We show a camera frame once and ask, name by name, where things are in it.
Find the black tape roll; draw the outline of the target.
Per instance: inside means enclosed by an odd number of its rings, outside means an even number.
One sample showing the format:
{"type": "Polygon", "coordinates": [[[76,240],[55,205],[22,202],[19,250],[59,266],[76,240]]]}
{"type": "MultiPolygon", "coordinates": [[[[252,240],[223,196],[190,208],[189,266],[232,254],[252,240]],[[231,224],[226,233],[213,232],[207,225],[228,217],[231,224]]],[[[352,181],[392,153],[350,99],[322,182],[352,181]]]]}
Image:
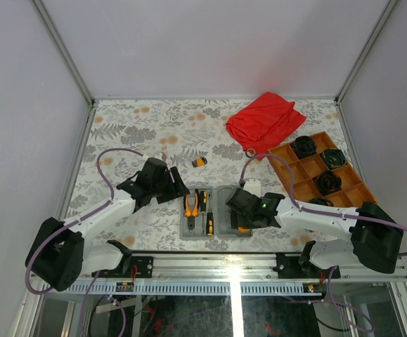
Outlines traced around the black tape roll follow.
{"type": "Polygon", "coordinates": [[[247,158],[253,158],[257,155],[257,151],[253,147],[249,147],[245,150],[245,155],[247,158]]]}

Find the orange tape measure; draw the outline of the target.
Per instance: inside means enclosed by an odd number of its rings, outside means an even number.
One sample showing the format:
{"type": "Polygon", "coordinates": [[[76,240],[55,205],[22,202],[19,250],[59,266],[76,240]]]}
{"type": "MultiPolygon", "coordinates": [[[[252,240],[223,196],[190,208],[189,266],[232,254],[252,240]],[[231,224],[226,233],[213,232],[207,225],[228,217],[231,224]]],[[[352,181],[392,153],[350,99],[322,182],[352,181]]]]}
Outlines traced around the orange tape measure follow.
{"type": "Polygon", "coordinates": [[[244,227],[238,227],[238,231],[240,232],[240,233],[251,233],[251,229],[250,228],[244,228],[244,227]]]}

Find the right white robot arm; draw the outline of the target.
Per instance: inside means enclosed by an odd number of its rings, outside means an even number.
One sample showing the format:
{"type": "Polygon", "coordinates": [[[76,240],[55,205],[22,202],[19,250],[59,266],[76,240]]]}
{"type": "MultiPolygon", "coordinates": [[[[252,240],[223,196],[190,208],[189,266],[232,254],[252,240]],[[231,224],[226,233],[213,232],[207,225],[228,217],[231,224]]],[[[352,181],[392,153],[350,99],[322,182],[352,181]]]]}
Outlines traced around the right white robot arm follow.
{"type": "Polygon", "coordinates": [[[331,236],[330,241],[305,244],[298,266],[307,277],[355,263],[387,275],[396,269],[403,232],[377,204],[336,208],[271,192],[258,197],[242,188],[235,189],[225,204],[247,229],[297,228],[331,236]]]}

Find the black yellow screwdriver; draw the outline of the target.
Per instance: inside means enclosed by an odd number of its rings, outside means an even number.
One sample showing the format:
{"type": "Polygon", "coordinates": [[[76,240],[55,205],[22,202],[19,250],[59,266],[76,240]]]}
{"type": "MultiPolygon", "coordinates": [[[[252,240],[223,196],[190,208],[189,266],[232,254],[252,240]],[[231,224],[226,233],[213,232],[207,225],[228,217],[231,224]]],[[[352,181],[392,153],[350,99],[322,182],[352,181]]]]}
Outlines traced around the black yellow screwdriver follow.
{"type": "Polygon", "coordinates": [[[208,200],[207,191],[201,190],[199,192],[199,207],[201,214],[205,214],[207,212],[207,200],[208,200]]]}
{"type": "Polygon", "coordinates": [[[211,194],[208,194],[208,200],[207,200],[206,235],[208,237],[211,237],[214,235],[214,214],[212,213],[211,194]]]}

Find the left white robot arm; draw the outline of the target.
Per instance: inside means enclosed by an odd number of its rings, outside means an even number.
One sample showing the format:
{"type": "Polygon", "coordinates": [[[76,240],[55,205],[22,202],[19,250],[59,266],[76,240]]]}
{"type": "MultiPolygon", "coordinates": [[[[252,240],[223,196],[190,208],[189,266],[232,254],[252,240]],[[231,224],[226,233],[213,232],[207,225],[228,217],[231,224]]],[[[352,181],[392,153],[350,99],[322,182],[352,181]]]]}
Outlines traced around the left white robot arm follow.
{"type": "Polygon", "coordinates": [[[94,209],[65,220],[50,217],[41,224],[25,260],[25,281],[35,274],[52,289],[64,291],[81,275],[132,276],[135,265],[127,246],[116,239],[94,246],[91,240],[152,200],[162,204],[188,193],[177,167],[147,158],[133,178],[112,187],[110,197],[94,209]]]}

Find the grey plastic tool case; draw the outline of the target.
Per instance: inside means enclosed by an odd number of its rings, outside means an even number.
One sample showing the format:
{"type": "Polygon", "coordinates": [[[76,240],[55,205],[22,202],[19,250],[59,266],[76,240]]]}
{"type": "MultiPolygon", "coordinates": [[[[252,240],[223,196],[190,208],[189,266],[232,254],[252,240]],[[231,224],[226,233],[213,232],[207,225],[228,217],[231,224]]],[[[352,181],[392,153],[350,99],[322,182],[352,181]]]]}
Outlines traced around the grey plastic tool case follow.
{"type": "Polygon", "coordinates": [[[251,230],[238,229],[240,216],[236,216],[225,202],[235,192],[235,186],[190,187],[183,197],[180,215],[180,236],[185,240],[244,239],[252,236],[251,230]]]}

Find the orange handled pliers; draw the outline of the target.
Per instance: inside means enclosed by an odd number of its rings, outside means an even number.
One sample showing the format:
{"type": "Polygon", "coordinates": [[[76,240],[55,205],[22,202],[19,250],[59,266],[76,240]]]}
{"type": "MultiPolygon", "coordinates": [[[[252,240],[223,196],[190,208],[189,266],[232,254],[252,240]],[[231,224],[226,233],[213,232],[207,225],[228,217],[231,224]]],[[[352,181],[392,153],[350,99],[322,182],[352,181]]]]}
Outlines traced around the orange handled pliers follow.
{"type": "Polygon", "coordinates": [[[200,191],[198,189],[194,190],[194,193],[186,195],[183,200],[183,211],[184,215],[187,218],[187,228],[192,232],[195,228],[195,219],[199,214],[199,199],[200,191]]]}

